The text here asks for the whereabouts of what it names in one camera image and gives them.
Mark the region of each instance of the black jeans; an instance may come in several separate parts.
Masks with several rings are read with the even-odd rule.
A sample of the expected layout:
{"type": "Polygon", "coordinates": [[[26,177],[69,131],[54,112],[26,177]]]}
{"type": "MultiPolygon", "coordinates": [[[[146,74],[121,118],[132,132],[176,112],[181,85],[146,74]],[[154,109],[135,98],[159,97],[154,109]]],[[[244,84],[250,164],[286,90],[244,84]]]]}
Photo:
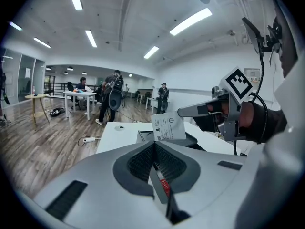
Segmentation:
{"type": "MultiPolygon", "coordinates": [[[[104,116],[105,116],[105,113],[106,113],[108,107],[109,107],[109,94],[107,94],[105,101],[102,102],[99,122],[103,122],[103,119],[104,119],[104,116]]],[[[110,120],[109,120],[109,122],[114,121],[115,112],[116,112],[115,110],[110,109],[110,120]]]]}
{"type": "Polygon", "coordinates": [[[160,114],[160,112],[161,112],[161,107],[162,107],[162,99],[159,98],[159,99],[158,99],[158,110],[157,110],[157,115],[160,114]]]}

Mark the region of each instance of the power strip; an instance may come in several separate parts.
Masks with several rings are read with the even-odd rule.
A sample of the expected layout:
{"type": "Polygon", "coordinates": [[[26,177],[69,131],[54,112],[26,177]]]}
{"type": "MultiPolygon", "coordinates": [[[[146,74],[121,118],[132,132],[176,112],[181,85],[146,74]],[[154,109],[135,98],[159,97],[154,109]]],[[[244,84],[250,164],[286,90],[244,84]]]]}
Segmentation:
{"type": "Polygon", "coordinates": [[[84,143],[91,143],[91,142],[95,142],[95,137],[84,138],[84,143]]]}

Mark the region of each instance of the hand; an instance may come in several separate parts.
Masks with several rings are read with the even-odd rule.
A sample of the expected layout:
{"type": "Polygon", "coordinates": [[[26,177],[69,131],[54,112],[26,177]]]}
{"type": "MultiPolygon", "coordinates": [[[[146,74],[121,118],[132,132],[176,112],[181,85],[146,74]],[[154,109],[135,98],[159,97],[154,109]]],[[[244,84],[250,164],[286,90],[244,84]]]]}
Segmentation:
{"type": "MultiPolygon", "coordinates": [[[[213,111],[212,105],[207,105],[208,111],[213,111]]],[[[228,115],[229,113],[229,103],[228,102],[222,102],[221,103],[221,109],[225,115],[228,115]]],[[[252,121],[254,116],[254,108],[252,103],[249,102],[243,102],[242,103],[242,109],[239,116],[239,127],[246,127],[248,128],[252,121]]]]}

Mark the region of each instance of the ceiling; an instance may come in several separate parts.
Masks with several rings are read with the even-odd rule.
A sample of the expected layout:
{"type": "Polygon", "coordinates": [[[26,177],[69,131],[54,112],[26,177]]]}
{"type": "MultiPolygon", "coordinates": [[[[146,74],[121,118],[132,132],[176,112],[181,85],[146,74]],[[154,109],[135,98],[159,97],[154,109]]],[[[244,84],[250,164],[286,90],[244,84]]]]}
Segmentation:
{"type": "Polygon", "coordinates": [[[264,32],[265,7],[262,0],[81,0],[76,11],[72,0],[28,0],[10,28],[9,36],[20,37],[44,48],[37,37],[51,46],[50,52],[75,50],[79,55],[96,51],[116,52],[155,67],[180,57],[223,44],[238,45],[246,37],[241,18],[246,16],[264,32]],[[196,12],[209,8],[212,16],[176,36],[169,31],[196,12]],[[91,30],[98,48],[85,34],[91,30]],[[233,30],[236,36],[228,35],[233,30]],[[159,51],[150,59],[144,55],[153,47],[159,51]]]}
{"type": "MultiPolygon", "coordinates": [[[[94,67],[94,66],[87,66],[87,65],[54,65],[51,66],[51,71],[46,71],[48,73],[55,73],[55,74],[62,74],[66,71],[68,74],[73,75],[82,75],[83,72],[86,72],[88,76],[95,76],[95,77],[106,77],[108,75],[113,74],[114,70],[101,68],[101,67],[94,67]],[[67,68],[71,66],[74,70],[68,71],[67,68]]],[[[121,71],[121,75],[123,78],[129,78],[129,72],[121,71]]],[[[143,79],[143,76],[139,76],[136,74],[132,74],[132,78],[135,80],[143,79]]]]}

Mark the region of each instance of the wooden floor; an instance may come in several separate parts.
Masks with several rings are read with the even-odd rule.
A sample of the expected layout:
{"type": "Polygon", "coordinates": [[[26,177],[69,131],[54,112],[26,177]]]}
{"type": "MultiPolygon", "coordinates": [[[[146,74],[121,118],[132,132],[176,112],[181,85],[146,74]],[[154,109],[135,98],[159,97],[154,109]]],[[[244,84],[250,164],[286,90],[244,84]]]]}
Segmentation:
{"type": "MultiPolygon", "coordinates": [[[[44,101],[48,111],[64,107],[63,99],[45,98],[44,101]]],[[[69,101],[68,105],[71,110],[72,102],[69,101]]],[[[49,117],[50,124],[42,114],[36,118],[37,128],[32,120],[31,102],[5,109],[4,113],[11,124],[0,125],[0,154],[12,185],[33,198],[52,179],[80,160],[95,154],[99,140],[82,147],[77,142],[83,136],[102,136],[104,125],[95,123],[99,116],[98,106],[95,115],[91,112],[89,121],[85,111],[79,109],[77,113],[71,113],[69,119],[66,114],[49,117]]],[[[42,111],[39,102],[36,102],[37,111],[42,111]]],[[[145,104],[129,98],[126,99],[125,108],[120,107],[119,111],[116,113],[116,122],[151,121],[151,108],[145,110],[145,104]]]]}

